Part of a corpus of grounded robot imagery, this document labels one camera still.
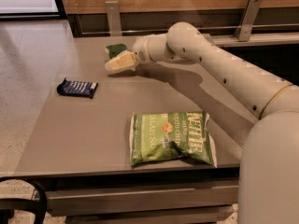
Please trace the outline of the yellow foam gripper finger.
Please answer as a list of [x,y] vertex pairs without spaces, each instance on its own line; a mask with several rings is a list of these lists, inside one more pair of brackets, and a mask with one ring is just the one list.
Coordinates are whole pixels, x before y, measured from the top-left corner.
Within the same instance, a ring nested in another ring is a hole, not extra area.
[[105,68],[109,72],[117,72],[120,70],[132,68],[135,66],[135,64],[135,55],[131,51],[125,50],[105,63]]

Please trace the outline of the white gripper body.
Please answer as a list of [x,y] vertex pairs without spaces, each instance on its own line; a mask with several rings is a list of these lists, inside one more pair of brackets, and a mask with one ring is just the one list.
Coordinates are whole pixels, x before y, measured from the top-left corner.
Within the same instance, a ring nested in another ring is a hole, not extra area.
[[149,54],[149,42],[151,36],[140,36],[135,39],[133,44],[133,54],[139,63],[151,63],[152,59]]

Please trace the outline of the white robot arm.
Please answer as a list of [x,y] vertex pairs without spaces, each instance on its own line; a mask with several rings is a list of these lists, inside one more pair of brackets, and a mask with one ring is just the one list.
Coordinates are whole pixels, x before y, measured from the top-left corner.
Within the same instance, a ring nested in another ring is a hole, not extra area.
[[299,87],[217,47],[187,22],[139,37],[105,63],[121,72],[154,62],[200,63],[259,122],[242,151],[238,224],[299,223]]

